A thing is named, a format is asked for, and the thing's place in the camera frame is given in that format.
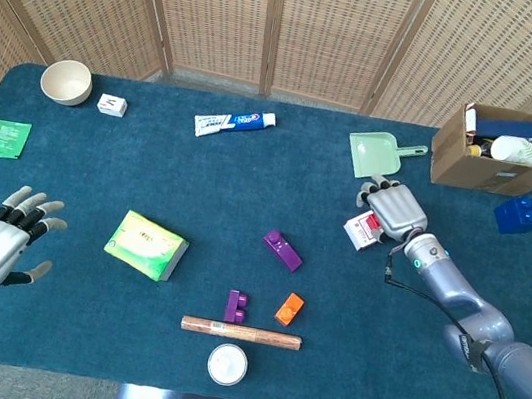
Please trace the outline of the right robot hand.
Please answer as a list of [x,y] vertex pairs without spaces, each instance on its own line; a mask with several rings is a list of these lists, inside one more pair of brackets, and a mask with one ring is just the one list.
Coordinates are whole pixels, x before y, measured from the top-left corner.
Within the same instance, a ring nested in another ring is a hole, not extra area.
[[409,188],[399,181],[375,176],[360,186],[356,206],[367,205],[386,236],[398,242],[425,232],[428,219]]

